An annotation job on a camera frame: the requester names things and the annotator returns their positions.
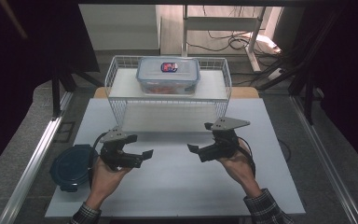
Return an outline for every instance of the wooden plank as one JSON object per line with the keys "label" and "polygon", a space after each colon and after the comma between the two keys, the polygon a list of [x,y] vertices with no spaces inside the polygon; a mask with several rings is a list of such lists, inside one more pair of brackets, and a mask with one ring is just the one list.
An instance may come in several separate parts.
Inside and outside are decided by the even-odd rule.
{"label": "wooden plank", "polygon": [[[104,87],[100,87],[94,93],[94,98],[106,98]],[[231,92],[232,99],[240,98],[259,98],[258,92],[253,87],[233,87]]]}

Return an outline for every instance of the metal frame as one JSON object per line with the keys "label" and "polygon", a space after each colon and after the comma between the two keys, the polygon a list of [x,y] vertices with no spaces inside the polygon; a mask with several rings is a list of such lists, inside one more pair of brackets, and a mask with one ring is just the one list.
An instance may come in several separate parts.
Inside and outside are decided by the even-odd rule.
{"label": "metal frame", "polygon": [[188,17],[187,5],[184,5],[182,57],[187,57],[187,31],[248,31],[252,32],[252,36],[245,48],[246,54],[249,57],[254,72],[261,72],[255,57],[254,48],[265,12],[266,7],[262,7],[257,18]]}
{"label": "metal frame", "polygon": [[20,212],[21,206],[28,194],[28,191],[34,183],[34,179],[37,175],[37,172],[39,171],[42,161],[48,152],[48,147],[52,142],[53,136],[60,127],[62,117],[65,113],[67,106],[69,105],[69,102],[71,101],[72,95],[73,94],[71,92],[66,92],[62,97],[61,113],[57,118],[53,119],[48,124],[48,127],[43,133],[42,138],[40,139],[36,149],[34,150],[32,158],[28,162],[28,165],[25,168],[19,183],[11,194],[4,211],[0,216],[0,223],[8,224],[13,223],[15,221],[17,214]]}
{"label": "metal frame", "polygon": [[339,201],[344,208],[345,213],[348,216],[348,219],[351,223],[358,223],[358,208],[349,192],[348,188],[342,181],[341,177],[339,176],[336,167],[334,166],[333,162],[328,155],[326,148],[324,148],[324,144],[322,143],[321,139],[319,138],[318,133],[316,132],[315,128],[312,125],[309,125],[307,122],[307,118],[303,115],[302,111],[304,110],[302,103],[299,97],[291,96],[290,97],[293,105],[295,106],[295,110],[298,114],[298,117],[301,120],[301,123],[304,126],[307,135],[312,142],[313,148],[315,149],[316,154],[319,157],[319,161],[326,172],[330,183],[333,186],[334,191],[336,192]]}

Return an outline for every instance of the black curtain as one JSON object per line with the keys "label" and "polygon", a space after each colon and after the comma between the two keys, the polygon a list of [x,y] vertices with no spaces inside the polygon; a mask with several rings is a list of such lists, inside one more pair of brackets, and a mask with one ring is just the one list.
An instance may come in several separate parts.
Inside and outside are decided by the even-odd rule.
{"label": "black curtain", "polygon": [[0,4],[0,155],[33,102],[34,89],[51,71],[99,72],[78,5],[8,0],[27,34],[20,35]]}
{"label": "black curtain", "polygon": [[358,152],[358,1],[349,1],[312,66],[322,108]]}

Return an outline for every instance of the container lid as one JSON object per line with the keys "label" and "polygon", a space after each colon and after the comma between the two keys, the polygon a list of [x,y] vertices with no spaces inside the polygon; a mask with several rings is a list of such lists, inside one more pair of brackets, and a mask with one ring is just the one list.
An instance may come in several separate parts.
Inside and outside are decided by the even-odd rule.
{"label": "container lid", "polygon": [[98,153],[90,145],[74,145],[54,160],[50,167],[50,174],[62,191],[76,192],[77,186],[89,180],[91,151],[96,159]]}
{"label": "container lid", "polygon": [[193,58],[143,57],[139,62],[136,77],[139,81],[198,81],[200,66]]}

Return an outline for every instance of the plastic food container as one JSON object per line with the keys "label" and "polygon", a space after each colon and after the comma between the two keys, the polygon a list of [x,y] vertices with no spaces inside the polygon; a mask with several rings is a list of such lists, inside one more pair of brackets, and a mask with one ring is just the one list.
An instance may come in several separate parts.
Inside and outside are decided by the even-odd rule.
{"label": "plastic food container", "polygon": [[144,57],[136,78],[146,94],[189,95],[196,91],[200,66],[192,58]]}

